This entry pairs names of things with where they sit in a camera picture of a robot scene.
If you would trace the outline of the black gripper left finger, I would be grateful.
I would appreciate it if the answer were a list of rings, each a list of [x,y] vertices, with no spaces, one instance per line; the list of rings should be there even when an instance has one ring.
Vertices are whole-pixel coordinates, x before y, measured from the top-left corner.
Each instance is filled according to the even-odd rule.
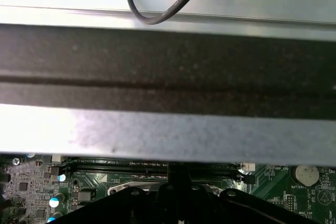
[[[145,191],[127,187],[52,223],[178,223],[181,219],[181,167],[169,164],[167,182]]]

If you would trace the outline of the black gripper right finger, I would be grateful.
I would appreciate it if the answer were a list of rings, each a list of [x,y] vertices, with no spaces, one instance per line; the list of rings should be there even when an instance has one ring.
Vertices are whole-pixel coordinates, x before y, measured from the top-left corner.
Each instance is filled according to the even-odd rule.
[[[285,208],[241,190],[229,188],[215,195],[193,176],[220,176],[206,165],[180,165],[180,218],[187,223],[314,223]]]

